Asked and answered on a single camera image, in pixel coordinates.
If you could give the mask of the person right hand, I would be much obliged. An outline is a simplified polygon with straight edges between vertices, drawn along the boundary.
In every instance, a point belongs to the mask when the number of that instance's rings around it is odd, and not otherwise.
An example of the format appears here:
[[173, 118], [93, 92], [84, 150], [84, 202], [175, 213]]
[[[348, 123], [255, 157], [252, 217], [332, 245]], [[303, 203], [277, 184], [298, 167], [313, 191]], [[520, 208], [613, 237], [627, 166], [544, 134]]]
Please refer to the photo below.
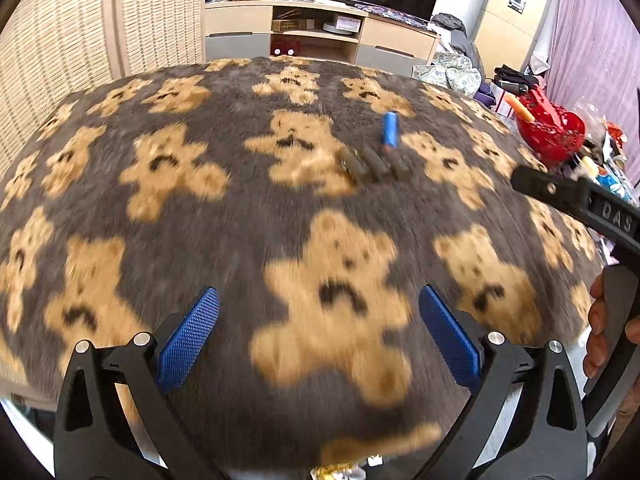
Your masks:
[[608, 311], [604, 300], [603, 274], [599, 274], [592, 283], [590, 296], [593, 298], [593, 304], [588, 313], [591, 332], [586, 344], [586, 356], [582, 361], [582, 369], [588, 378], [593, 378], [608, 357], [608, 342], [604, 334]]

